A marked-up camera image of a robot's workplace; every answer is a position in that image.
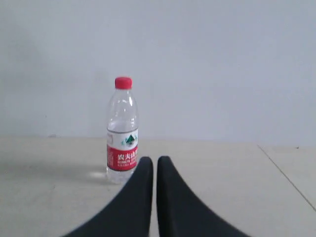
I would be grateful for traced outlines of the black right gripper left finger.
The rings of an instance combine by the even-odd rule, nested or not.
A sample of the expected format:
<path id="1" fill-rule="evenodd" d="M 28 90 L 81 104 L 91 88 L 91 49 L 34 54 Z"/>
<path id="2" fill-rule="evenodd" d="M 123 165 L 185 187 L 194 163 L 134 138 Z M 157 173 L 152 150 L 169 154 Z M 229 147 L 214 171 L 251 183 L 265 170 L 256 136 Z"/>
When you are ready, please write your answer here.
<path id="1" fill-rule="evenodd" d="M 148 237 L 153 198 L 153 162 L 142 157 L 120 192 L 67 237 Z"/>

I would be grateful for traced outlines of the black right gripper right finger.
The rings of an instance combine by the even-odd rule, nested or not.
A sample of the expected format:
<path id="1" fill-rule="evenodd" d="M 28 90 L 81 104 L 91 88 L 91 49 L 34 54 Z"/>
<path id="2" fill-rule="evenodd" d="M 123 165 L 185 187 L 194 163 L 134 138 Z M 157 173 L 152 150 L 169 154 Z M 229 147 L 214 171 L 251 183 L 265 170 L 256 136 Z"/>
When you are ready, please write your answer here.
<path id="1" fill-rule="evenodd" d="M 157 216 L 161 237 L 248 236 L 208 208 L 168 156 L 157 163 Z"/>

